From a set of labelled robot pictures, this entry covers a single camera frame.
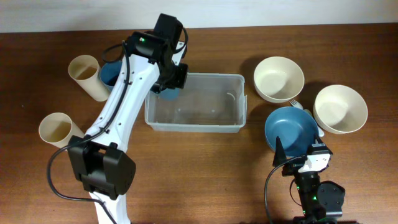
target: cable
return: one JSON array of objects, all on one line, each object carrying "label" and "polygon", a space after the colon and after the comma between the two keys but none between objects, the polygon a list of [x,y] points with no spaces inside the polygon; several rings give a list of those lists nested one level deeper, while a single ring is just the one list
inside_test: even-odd
[{"label": "cable", "polygon": [[115,48],[118,48],[118,47],[122,47],[122,44],[116,44],[116,45],[113,45],[113,46],[108,47],[107,49],[105,49],[105,50],[102,52],[102,54],[101,54],[102,60],[103,60],[104,62],[106,62],[106,63],[114,63],[114,62],[117,62],[117,61],[121,60],[121,59],[123,58],[123,52],[124,52],[123,49],[122,49],[122,52],[120,52],[120,55],[119,55],[118,58],[116,58],[116,59],[114,59],[114,60],[107,60],[107,59],[106,59],[106,54],[107,54],[109,51],[111,51],[111,50],[113,50],[113,49],[115,49]]},{"label": "cable", "polygon": [[85,139],[85,140],[82,140],[82,141],[80,141],[80,142],[76,142],[76,143],[71,144],[71,145],[64,146],[64,147],[60,148],[59,150],[57,150],[57,151],[51,156],[51,158],[49,159],[49,163],[47,164],[47,182],[49,183],[49,186],[50,186],[51,190],[54,192],[54,194],[55,194],[56,196],[58,196],[58,197],[60,197],[60,198],[63,198],[63,199],[74,200],[74,201],[79,201],[79,202],[96,202],[96,203],[98,203],[98,204],[100,204],[100,205],[102,206],[104,212],[106,213],[106,215],[109,217],[109,219],[112,221],[113,224],[116,224],[116,221],[114,220],[114,218],[112,217],[112,215],[108,212],[108,209],[106,208],[106,206],[105,206],[105,204],[104,204],[103,201],[98,200],[98,199],[93,199],[93,198],[70,197],[70,196],[66,196],[66,195],[61,194],[61,193],[55,188],[55,186],[54,186],[54,184],[53,184],[53,182],[52,182],[52,180],[51,180],[51,165],[52,165],[52,162],[54,161],[54,159],[55,159],[61,152],[66,151],[66,150],[68,150],[68,149],[70,149],[70,148],[72,148],[72,147],[76,147],[76,146],[85,144],[85,143],[87,143],[87,142],[93,140],[94,138],[97,138],[98,136],[100,136],[100,135],[103,134],[104,132],[106,132],[106,130],[109,128],[109,126],[110,126],[111,123],[113,122],[114,118],[116,117],[116,115],[117,115],[117,113],[118,113],[118,111],[119,111],[119,108],[120,108],[120,106],[121,106],[121,104],[122,104],[122,102],[123,102],[124,96],[126,95],[127,88],[128,88],[128,86],[129,86],[129,81],[130,81],[130,61],[129,61],[129,57],[127,56],[127,52],[126,52],[126,44],[125,44],[124,41],[123,41],[123,43],[120,44],[120,45],[123,47],[123,53],[124,53],[124,55],[126,56],[127,74],[126,74],[126,79],[125,79],[125,81],[124,81],[124,88],[123,88],[122,94],[121,94],[121,96],[120,96],[120,98],[119,98],[119,101],[118,101],[118,103],[117,103],[117,105],[116,105],[116,107],[115,107],[115,110],[113,111],[113,113],[112,113],[112,115],[111,115],[109,121],[105,124],[105,126],[104,126],[103,128],[100,128],[100,131],[99,131],[98,133],[94,134],[92,137],[90,137],[90,138],[88,138],[88,139]]},{"label": "cable", "polygon": [[184,49],[184,47],[186,47],[187,44],[188,44],[188,33],[187,33],[187,30],[184,27],[182,28],[182,30],[184,31],[184,35],[185,35],[185,42],[184,42],[184,45],[182,47],[180,47],[179,49],[175,49],[175,52],[174,52],[175,54],[181,52],[182,49]]},{"label": "cable", "polygon": [[266,206],[266,213],[267,213],[267,217],[268,217],[268,220],[269,220],[269,224],[274,224],[274,223],[272,222],[272,218],[271,218],[271,215],[270,215],[270,213],[269,213],[269,210],[268,210],[268,203],[267,203],[267,188],[268,188],[268,181],[269,181],[269,179],[271,178],[271,175],[272,175],[278,168],[284,166],[285,164],[288,164],[288,163],[290,163],[290,162],[292,162],[292,161],[294,161],[294,160],[296,160],[296,159],[301,159],[301,158],[303,158],[303,157],[305,157],[305,156],[306,156],[306,155],[296,156],[296,157],[293,157],[293,158],[291,158],[291,159],[288,159],[288,160],[286,160],[285,162],[279,164],[277,167],[273,168],[273,169],[271,170],[271,172],[268,174],[268,177],[267,177],[267,180],[266,180],[266,184],[265,184],[265,186],[264,186],[264,204],[265,204],[265,206]]},{"label": "cable", "polygon": [[292,195],[292,186],[293,186],[294,180],[295,180],[295,179],[292,180],[292,182],[290,183],[290,187],[289,187],[290,197],[292,198],[292,200],[294,201],[294,203],[296,203],[297,205],[301,206],[301,204],[297,203],[296,200],[294,200],[293,195]]}]

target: wooden table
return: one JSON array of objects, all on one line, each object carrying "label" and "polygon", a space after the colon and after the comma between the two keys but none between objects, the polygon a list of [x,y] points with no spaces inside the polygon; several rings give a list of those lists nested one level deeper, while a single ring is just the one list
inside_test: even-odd
[{"label": "wooden table", "polygon": [[[131,30],[0,34],[0,223],[96,223],[92,203],[55,196],[47,160],[56,150],[38,135],[40,121],[59,111],[85,131],[104,103],[69,76],[69,62],[119,43]],[[253,86],[256,65],[279,55],[297,62],[305,87],[297,97],[312,108],[318,91],[348,85],[366,100],[369,118],[352,134],[326,133],[334,152],[321,174],[346,189],[343,217],[361,223],[398,220],[398,24],[189,29],[184,62],[191,72],[239,73],[246,79],[248,120],[238,134],[155,132],[136,120],[127,154],[137,164],[127,194],[134,222],[266,223],[264,182],[274,153],[264,139],[268,115],[287,103],[264,101]],[[289,197],[292,178],[273,176],[275,220],[302,214]],[[88,194],[74,179],[66,153],[56,159],[59,191]]]}]

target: black cable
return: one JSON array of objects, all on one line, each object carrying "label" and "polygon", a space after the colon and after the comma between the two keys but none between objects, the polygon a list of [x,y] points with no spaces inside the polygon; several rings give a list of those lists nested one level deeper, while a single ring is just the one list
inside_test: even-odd
[{"label": "black cable", "polygon": [[292,182],[290,183],[290,187],[289,187],[290,197],[292,198],[292,200],[294,201],[294,203],[296,203],[297,205],[301,206],[301,204],[297,203],[296,200],[294,200],[293,195],[292,195],[292,186],[293,186],[294,180],[295,180],[295,179],[292,180]]},{"label": "black cable", "polygon": [[184,45],[182,47],[180,47],[179,49],[175,49],[175,52],[174,52],[175,54],[181,52],[182,49],[184,49],[184,47],[187,46],[187,44],[188,44],[188,33],[187,33],[187,30],[184,27],[182,28],[182,30],[184,31],[184,35],[185,35],[185,42],[184,42]]},{"label": "black cable", "polygon": [[122,51],[120,52],[120,55],[119,55],[119,57],[118,57],[117,59],[114,59],[114,60],[107,60],[107,59],[106,59],[106,54],[107,54],[109,51],[111,51],[111,50],[113,50],[113,49],[115,49],[115,48],[118,48],[118,47],[122,47],[122,45],[121,45],[121,44],[116,44],[116,45],[113,45],[113,46],[108,47],[107,49],[105,49],[105,50],[102,52],[102,54],[101,54],[102,60],[103,60],[104,62],[106,62],[106,63],[114,63],[114,62],[120,61],[120,60],[123,58],[123,52],[124,52],[123,49],[122,49]]},{"label": "black cable", "polygon": [[306,155],[296,156],[296,157],[293,157],[293,158],[291,158],[291,159],[288,159],[288,160],[286,160],[285,162],[279,164],[277,167],[273,168],[273,169],[271,170],[271,172],[268,174],[268,177],[267,177],[267,180],[266,180],[266,184],[265,184],[265,186],[264,186],[264,204],[265,204],[265,206],[266,206],[266,213],[267,213],[267,217],[268,217],[268,220],[269,220],[269,224],[274,224],[274,223],[272,222],[272,218],[271,218],[271,215],[270,215],[270,213],[269,213],[269,210],[268,210],[268,203],[267,203],[267,188],[268,188],[268,181],[269,181],[269,179],[271,178],[271,175],[272,175],[278,168],[284,166],[285,164],[288,164],[288,163],[290,163],[290,162],[292,162],[292,161],[294,161],[294,160],[296,160],[296,159],[301,159],[301,158],[303,158],[303,157],[305,157],[305,156],[306,156]]},{"label": "black cable", "polygon": [[106,208],[106,206],[105,206],[105,204],[104,204],[103,201],[98,200],[98,199],[93,199],[93,198],[70,197],[70,196],[66,196],[66,195],[61,194],[61,193],[55,188],[55,186],[54,186],[54,184],[53,184],[53,182],[52,182],[52,180],[51,180],[51,165],[52,165],[52,162],[54,161],[54,159],[55,159],[61,152],[66,151],[66,150],[70,149],[71,147],[76,147],[76,146],[79,146],[79,145],[81,145],[81,144],[85,144],[85,143],[87,143],[87,142],[93,140],[94,138],[97,138],[97,137],[100,136],[101,134],[103,134],[103,133],[109,128],[109,126],[110,126],[111,123],[113,122],[114,118],[116,117],[116,115],[117,115],[117,113],[118,113],[118,111],[119,111],[119,108],[120,108],[120,106],[121,106],[121,104],[122,104],[122,102],[123,102],[124,96],[126,95],[127,88],[128,88],[128,86],[129,86],[129,81],[130,81],[130,61],[129,61],[129,57],[127,56],[126,46],[125,46],[124,41],[123,41],[123,43],[121,44],[121,46],[123,47],[123,53],[124,53],[124,55],[126,56],[127,74],[126,74],[126,79],[125,79],[125,81],[124,81],[124,88],[123,88],[122,94],[121,94],[121,96],[120,96],[120,98],[119,98],[119,101],[118,101],[118,103],[117,103],[117,105],[116,105],[116,107],[115,107],[115,110],[113,111],[113,113],[112,113],[112,115],[111,115],[109,121],[105,124],[105,126],[104,126],[103,128],[100,128],[100,131],[99,131],[98,133],[94,134],[92,137],[90,137],[90,138],[88,138],[88,139],[85,139],[85,140],[82,140],[82,141],[80,141],[80,142],[76,142],[76,143],[74,143],[74,144],[72,144],[72,145],[64,146],[64,147],[60,148],[59,150],[57,150],[57,151],[51,156],[51,158],[49,159],[49,163],[47,164],[47,182],[49,183],[49,186],[50,186],[51,190],[54,192],[54,194],[55,194],[56,196],[58,196],[58,197],[60,197],[60,198],[63,198],[63,199],[74,200],[74,201],[79,201],[79,202],[96,202],[96,203],[98,203],[98,204],[100,204],[100,205],[102,206],[104,212],[106,213],[106,215],[109,217],[109,219],[112,221],[113,224],[116,224],[116,221],[114,220],[114,218],[112,217],[112,215],[108,212],[108,209]]}]

